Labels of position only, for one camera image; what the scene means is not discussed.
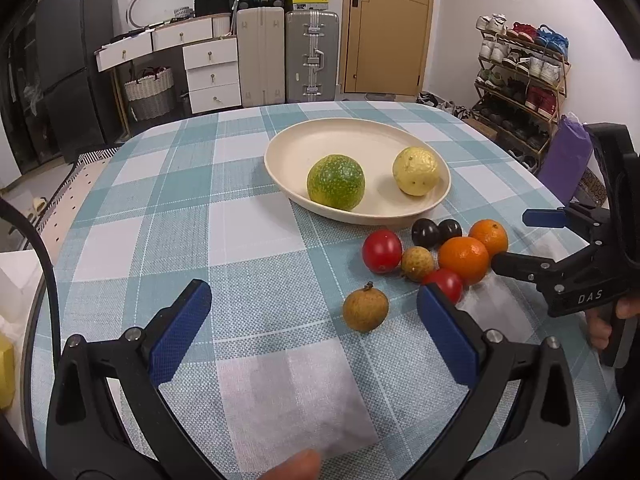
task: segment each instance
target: purple bag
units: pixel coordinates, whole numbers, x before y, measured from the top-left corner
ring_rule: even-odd
[[[591,153],[591,139],[578,118],[573,114],[563,115],[551,140],[538,180],[560,202],[568,204],[587,169]]]

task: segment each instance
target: beige suitcase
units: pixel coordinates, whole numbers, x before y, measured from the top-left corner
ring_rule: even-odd
[[[284,103],[284,10],[238,11],[238,69],[242,106]]]

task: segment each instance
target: oval plate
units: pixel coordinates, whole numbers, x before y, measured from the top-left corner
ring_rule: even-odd
[[[425,196],[403,193],[392,174],[398,153],[412,146],[430,150],[438,161],[440,180]],[[351,211],[312,202],[306,192],[306,176],[311,167],[334,153],[350,156],[364,171],[364,197]],[[436,207],[451,187],[447,163],[428,144],[388,124],[361,119],[318,119],[294,124],[271,139],[264,153],[264,165],[293,202],[349,224],[384,225],[411,220]]]

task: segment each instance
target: finger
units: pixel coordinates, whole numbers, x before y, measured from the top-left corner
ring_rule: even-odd
[[[604,350],[609,345],[609,339],[602,339],[599,337],[591,338],[591,346],[598,350]]]
[[[620,319],[629,319],[640,314],[640,298],[626,297],[618,300],[616,305],[616,316]]]
[[[611,336],[611,325],[600,319],[598,316],[592,317],[588,322],[589,335],[599,339],[609,339]]]
[[[320,455],[313,449],[305,449],[273,469],[258,480],[318,480]]]

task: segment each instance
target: refrigerator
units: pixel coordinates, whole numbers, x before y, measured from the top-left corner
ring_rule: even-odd
[[[110,75],[98,72],[94,56],[112,37],[111,0],[41,0],[36,6],[40,87],[67,162],[122,134]]]

